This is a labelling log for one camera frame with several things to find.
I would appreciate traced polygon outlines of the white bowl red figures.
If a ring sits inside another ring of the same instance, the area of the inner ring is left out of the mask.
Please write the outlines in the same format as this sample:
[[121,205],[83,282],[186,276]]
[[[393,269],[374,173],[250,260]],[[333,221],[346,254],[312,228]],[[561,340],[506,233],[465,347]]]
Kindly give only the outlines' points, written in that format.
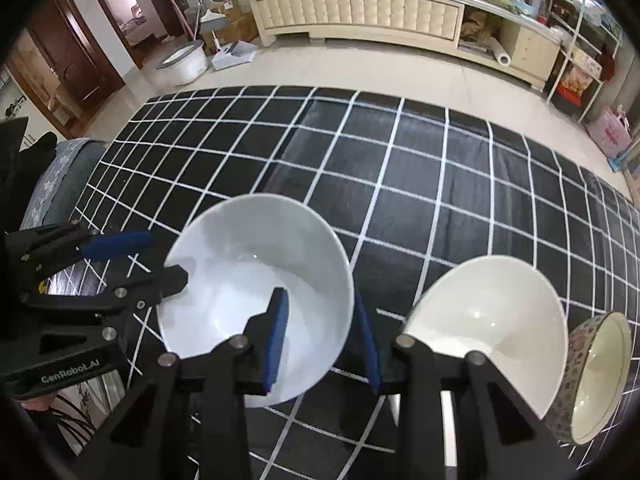
[[248,408],[288,402],[317,385],[341,354],[352,325],[355,286],[345,249],[320,214],[282,195],[225,200],[187,226],[165,263],[188,284],[156,309],[165,348],[180,358],[212,351],[288,292],[279,374]]

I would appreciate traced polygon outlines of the cream white bowl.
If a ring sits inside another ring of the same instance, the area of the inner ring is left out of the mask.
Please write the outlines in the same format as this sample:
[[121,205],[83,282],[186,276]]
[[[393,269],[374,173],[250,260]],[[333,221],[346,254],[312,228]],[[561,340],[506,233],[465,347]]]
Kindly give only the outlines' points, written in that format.
[[444,356],[484,353],[538,417],[559,391],[568,346],[562,304],[548,278],[518,258],[455,266],[424,292],[404,332]]

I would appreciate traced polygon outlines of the small patterned bowl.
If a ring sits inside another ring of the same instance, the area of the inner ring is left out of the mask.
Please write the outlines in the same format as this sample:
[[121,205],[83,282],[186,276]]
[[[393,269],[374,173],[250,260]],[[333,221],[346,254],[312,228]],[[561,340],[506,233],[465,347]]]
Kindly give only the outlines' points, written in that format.
[[568,338],[564,376],[544,423],[556,440],[583,445],[613,416],[630,369],[631,332],[620,312],[594,316]]

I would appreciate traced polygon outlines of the grey floral sofa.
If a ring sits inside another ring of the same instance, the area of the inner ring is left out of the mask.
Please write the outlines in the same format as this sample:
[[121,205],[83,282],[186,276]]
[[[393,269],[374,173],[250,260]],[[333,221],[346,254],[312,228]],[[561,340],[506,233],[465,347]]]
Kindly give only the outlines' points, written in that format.
[[105,145],[89,138],[60,142],[35,185],[20,229],[67,221],[104,153]]

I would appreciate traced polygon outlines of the white mop bucket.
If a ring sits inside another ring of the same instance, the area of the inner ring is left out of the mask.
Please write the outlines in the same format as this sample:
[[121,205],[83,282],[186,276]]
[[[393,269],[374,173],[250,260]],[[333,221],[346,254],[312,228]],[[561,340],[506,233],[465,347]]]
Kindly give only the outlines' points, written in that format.
[[208,69],[203,40],[193,40],[172,50],[156,64],[160,78],[181,87],[200,78]]

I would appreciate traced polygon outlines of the black white grid tablecloth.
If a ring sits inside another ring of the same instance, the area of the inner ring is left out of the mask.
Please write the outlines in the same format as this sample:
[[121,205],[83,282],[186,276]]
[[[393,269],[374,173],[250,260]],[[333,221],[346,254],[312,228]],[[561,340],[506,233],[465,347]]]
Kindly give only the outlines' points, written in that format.
[[227,87],[153,96],[115,131],[73,203],[102,232],[151,231],[149,252],[83,261],[54,294],[98,292],[159,266],[227,198],[299,200],[341,240],[378,338],[465,260],[509,255],[558,293],[567,324],[639,324],[638,209],[591,171],[484,119],[356,90]]

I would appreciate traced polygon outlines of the white dustpan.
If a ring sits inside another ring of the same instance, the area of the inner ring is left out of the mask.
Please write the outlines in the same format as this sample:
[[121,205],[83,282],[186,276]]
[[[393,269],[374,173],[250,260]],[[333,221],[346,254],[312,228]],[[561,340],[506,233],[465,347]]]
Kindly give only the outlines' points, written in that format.
[[235,41],[233,44],[223,46],[212,59],[215,70],[226,70],[227,68],[248,64],[253,62],[257,53],[257,47],[246,41]]

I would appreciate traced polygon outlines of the pink gift bag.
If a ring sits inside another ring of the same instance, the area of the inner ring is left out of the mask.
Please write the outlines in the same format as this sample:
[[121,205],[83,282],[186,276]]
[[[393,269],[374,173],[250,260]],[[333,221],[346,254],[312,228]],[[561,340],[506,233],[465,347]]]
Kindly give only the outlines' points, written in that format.
[[605,107],[600,115],[587,125],[587,132],[607,158],[615,158],[631,142],[630,125],[626,112],[619,105],[615,110]]

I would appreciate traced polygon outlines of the white paper roll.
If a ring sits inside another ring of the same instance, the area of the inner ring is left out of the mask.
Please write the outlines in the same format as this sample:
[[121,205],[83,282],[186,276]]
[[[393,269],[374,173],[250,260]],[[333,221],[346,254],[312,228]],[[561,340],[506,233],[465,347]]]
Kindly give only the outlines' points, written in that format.
[[496,62],[503,67],[511,65],[511,57],[506,49],[500,44],[497,38],[490,36],[485,40],[486,48],[494,56]]

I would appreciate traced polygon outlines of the cream tufted tv cabinet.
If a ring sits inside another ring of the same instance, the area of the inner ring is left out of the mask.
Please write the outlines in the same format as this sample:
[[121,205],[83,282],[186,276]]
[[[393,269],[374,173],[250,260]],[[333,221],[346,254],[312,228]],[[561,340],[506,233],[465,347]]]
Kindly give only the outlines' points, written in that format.
[[[250,0],[262,43],[302,34],[397,44],[471,61],[546,85],[561,39],[544,24],[484,0]],[[493,36],[510,54],[500,66],[486,48]]]

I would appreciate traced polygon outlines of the white metal shelf rack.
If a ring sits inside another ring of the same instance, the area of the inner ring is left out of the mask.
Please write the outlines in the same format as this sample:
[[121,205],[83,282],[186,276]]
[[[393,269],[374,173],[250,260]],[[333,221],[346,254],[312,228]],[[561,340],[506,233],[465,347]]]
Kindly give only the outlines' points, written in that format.
[[580,124],[612,78],[623,32],[600,0],[549,0],[547,11],[562,35],[547,102]]

